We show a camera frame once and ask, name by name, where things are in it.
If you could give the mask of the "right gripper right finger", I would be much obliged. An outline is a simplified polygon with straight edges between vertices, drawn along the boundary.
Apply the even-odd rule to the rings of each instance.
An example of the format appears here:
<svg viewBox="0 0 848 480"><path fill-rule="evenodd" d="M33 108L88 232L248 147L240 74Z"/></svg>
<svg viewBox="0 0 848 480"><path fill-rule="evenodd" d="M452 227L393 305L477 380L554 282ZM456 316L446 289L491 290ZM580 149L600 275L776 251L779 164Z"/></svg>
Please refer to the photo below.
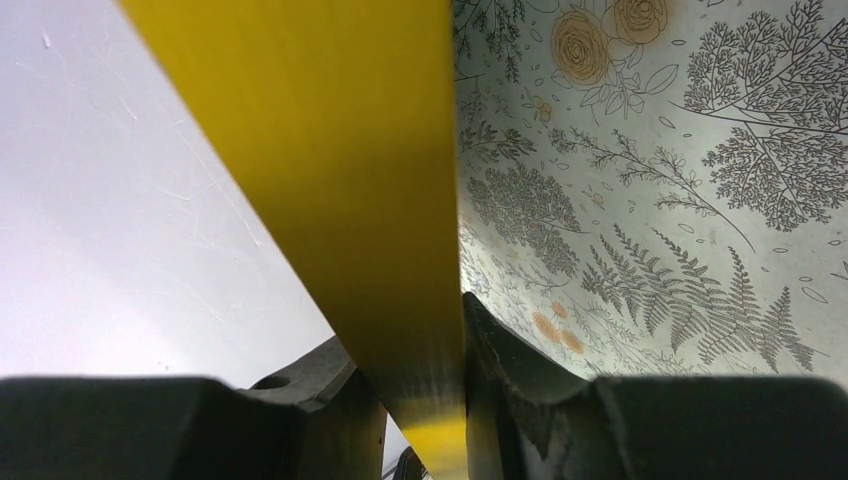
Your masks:
<svg viewBox="0 0 848 480"><path fill-rule="evenodd" d="M585 380L463 297L473 479L843 479L847 395L810 377Z"/></svg>

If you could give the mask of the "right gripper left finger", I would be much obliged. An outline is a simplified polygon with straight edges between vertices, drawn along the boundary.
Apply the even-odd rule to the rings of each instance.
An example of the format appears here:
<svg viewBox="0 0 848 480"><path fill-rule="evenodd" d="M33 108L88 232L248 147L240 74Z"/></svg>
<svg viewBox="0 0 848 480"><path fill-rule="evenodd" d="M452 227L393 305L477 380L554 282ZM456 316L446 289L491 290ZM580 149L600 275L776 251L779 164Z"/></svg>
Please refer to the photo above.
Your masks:
<svg viewBox="0 0 848 480"><path fill-rule="evenodd" d="M1 382L5 479L376 479L387 413L330 339L248 389L206 377Z"/></svg>

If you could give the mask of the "yellow wooden picture frame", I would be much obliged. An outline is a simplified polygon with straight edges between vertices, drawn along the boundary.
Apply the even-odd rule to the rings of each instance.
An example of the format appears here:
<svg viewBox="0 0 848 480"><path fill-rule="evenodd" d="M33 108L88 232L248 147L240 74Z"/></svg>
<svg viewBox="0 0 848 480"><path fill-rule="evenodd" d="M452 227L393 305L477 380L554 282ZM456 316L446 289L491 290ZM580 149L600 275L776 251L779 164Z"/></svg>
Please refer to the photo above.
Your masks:
<svg viewBox="0 0 848 480"><path fill-rule="evenodd" d="M469 475L446 1L126 1L436 479Z"/></svg>

